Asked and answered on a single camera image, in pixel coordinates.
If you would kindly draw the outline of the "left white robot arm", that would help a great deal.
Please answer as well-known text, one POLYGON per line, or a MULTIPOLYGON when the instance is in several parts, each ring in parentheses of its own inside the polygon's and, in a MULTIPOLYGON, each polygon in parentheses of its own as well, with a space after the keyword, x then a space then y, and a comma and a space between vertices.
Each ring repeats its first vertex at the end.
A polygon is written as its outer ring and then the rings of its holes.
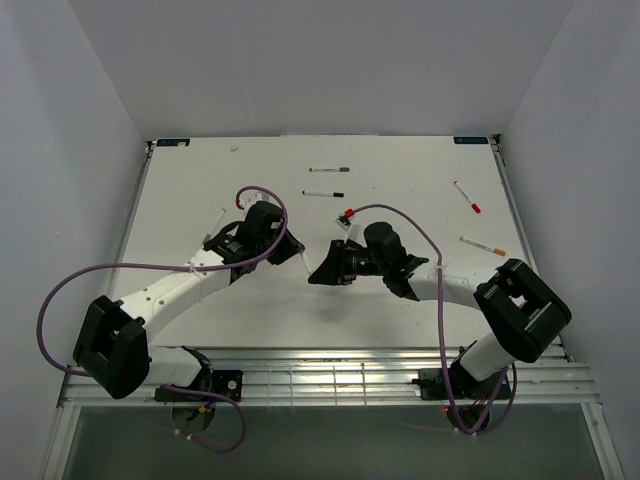
POLYGON ((101 296, 88 307, 73 359, 114 399, 122 399, 154 377, 178 387, 188 398, 211 390, 213 366, 186 346, 153 347, 160 331, 205 297, 225 289, 256 269, 255 257, 280 265, 304 252, 301 241, 283 226, 280 207, 259 201, 241 221, 205 238, 183 271, 112 300, 101 296))

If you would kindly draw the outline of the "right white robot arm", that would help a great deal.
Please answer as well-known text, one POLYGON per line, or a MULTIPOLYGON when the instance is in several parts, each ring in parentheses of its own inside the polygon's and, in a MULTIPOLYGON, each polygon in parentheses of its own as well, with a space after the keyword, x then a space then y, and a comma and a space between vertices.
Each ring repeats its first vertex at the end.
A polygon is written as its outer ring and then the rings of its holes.
POLYGON ((443 377, 456 395, 476 396, 515 361, 536 362, 572 319, 566 303, 519 259, 492 270, 438 267, 408 253, 386 222, 367 226, 364 240, 332 241, 309 283, 347 286, 359 276, 376 276, 399 298, 480 311, 489 333, 464 349, 443 377))

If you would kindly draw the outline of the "grey capped marker pen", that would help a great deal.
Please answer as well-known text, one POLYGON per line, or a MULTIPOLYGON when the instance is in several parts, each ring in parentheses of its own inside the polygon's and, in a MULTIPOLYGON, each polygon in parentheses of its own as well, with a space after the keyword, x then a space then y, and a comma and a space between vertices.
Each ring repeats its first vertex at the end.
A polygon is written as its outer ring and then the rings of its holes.
POLYGON ((213 226, 206 233, 202 243, 208 242, 219 231, 220 224, 224 220, 225 216, 226 216, 226 209, 225 208, 221 208, 219 213, 218 213, 218 215, 216 216, 216 218, 214 220, 213 226))

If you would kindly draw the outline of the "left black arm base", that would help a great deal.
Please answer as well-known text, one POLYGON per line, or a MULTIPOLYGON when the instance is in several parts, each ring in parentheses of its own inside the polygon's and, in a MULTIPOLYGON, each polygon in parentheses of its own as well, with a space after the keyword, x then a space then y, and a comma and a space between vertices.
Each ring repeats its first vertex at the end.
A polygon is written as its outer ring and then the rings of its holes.
MULTIPOLYGON (((240 402, 242 398, 244 372, 242 370, 212 370, 199 374, 196 379, 186 387, 186 390, 205 391, 223 395, 240 402)), ((211 397, 203 394, 188 394, 169 390, 166 386, 158 387, 154 392, 154 400, 157 402, 208 402, 211 397)))

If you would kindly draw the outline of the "black capped marker pen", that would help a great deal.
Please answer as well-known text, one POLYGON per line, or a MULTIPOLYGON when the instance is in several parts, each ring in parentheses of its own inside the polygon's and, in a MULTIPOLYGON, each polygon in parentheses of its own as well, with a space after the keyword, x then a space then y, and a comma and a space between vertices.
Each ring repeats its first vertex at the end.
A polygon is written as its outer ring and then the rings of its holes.
POLYGON ((312 196, 312 197, 323 197, 323 198, 344 198, 345 197, 345 194, 343 192, 303 190, 301 193, 302 195, 312 196))

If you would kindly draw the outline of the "teal capped marker pen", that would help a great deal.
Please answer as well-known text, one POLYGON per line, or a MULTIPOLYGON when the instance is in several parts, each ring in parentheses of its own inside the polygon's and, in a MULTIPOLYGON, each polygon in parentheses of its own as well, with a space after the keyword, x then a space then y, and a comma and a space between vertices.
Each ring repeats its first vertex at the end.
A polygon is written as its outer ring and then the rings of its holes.
POLYGON ((308 258, 307 258, 307 255, 306 255, 306 251, 301 252, 299 254, 299 256, 300 256, 300 258, 302 260, 302 263, 303 263, 303 266, 304 266, 304 268, 305 268, 305 270, 307 272, 307 275, 310 276, 312 274, 312 268, 311 268, 310 263, 308 261, 308 258))

